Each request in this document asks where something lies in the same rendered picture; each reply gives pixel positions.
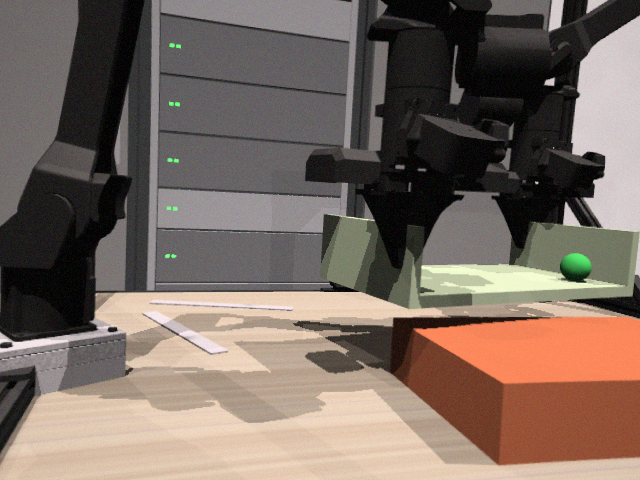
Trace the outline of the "orange rectangular block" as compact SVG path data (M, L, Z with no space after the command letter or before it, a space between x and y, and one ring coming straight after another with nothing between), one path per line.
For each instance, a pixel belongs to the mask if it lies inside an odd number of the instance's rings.
M499 466L640 457L640 320L393 318L390 373Z

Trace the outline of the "grey flat bar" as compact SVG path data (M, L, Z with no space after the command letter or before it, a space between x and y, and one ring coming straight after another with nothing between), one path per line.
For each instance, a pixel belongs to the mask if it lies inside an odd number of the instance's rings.
M142 314L211 355L228 352L227 349L221 347L220 345L212 342L211 340L201 336L200 334L190 330L189 328L179 324L178 322L168 318L167 316L157 311L142 312Z

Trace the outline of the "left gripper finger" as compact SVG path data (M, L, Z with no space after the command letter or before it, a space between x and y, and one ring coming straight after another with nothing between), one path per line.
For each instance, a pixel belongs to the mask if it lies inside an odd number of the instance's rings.
M566 201L567 199L541 198L531 211L530 221L544 223L551 210Z
M541 198L492 196L492 199L496 199L496 202L506 220L515 246L517 248L524 248L527 239L531 210ZM506 201L507 199L513 199L514 201Z

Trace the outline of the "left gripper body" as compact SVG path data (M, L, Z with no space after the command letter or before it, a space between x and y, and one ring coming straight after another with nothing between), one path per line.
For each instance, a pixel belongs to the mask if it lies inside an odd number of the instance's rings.
M537 146L541 146L543 139L551 140L550 148L556 149L560 147L560 142L563 141L559 140L559 132L555 131L532 130L513 132L512 140L509 140L508 145L508 148L511 148L511 156L509 170L507 171L511 172L509 172L508 177L507 193L510 194L500 193L499 196L538 197L548 199L577 196L581 198L594 198L594 183L592 183L588 190L581 187L568 188L561 186L556 180L543 175L542 173L540 174L540 177L527 175L531 158ZM520 183L523 180L526 180L526 183ZM535 184L535 182L538 182L538 184Z

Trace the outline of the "green ball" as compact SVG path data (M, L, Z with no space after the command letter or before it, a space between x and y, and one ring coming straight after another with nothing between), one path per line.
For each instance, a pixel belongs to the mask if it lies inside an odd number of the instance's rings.
M560 263L562 275L571 281L586 279L591 273L591 263L587 257L581 254L569 254Z

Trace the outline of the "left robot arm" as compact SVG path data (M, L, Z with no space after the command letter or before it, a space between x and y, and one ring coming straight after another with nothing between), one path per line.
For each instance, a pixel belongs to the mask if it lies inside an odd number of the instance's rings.
M608 0L581 18L547 32L552 62L546 80L570 72L603 38L640 16L640 0ZM585 18L584 18L585 17ZM459 102L459 122L476 126L482 119L497 120L517 131L560 132L563 101L580 97L568 80L554 86L544 85L534 99L467 96ZM544 143L545 141L545 143ZM586 152L583 156L568 152L568 143L550 148L549 139L537 146L528 168L528 176L544 174L568 187L589 189L604 177L605 156Z

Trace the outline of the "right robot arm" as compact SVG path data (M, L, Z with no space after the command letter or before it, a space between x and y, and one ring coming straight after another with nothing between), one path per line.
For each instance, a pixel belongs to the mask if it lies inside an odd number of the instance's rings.
M490 0L381 1L367 38L389 42L385 91L451 93L455 45L455 81L467 96L534 99L542 90L552 59L543 14L487 14ZM143 5L82 0L56 137L0 226L0 332L14 342L97 330L96 278L82 258L126 217L132 177L117 174L114 149ZM456 105L444 115L427 106L413 100L395 157L414 153L440 173L475 178L504 160L509 125L466 125Z

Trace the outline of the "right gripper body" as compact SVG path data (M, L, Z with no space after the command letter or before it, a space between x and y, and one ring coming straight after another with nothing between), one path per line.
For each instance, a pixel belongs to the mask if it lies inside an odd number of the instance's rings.
M427 100L427 113L444 115L444 106L451 104L450 95L451 93L445 90L424 87L394 88L385 91L384 104L375 107L375 117L383 118L381 151L350 148L314 149L306 161L305 181L356 183L364 184L364 189L405 192L408 192L410 182L410 192L454 194L454 190L481 192L481 189L482 192L507 193L509 172L502 163L489 163L483 178L477 179L472 175L450 176L439 173L414 153L412 158L394 156L398 129L408 108L412 107L413 100ZM460 106L451 105L458 108ZM417 163L406 161L420 163L417 167ZM404 169L396 169L396 165L403 163L406 164ZM426 171L418 171L418 168Z

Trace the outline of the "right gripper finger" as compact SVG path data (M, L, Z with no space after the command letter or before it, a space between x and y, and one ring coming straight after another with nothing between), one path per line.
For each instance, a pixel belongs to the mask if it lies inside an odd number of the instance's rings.
M355 189L355 193L364 197L392 267L401 269L406 249L408 212L419 192Z
M420 193L408 212L408 224L425 227L424 245L440 214L453 202L462 200L464 195Z

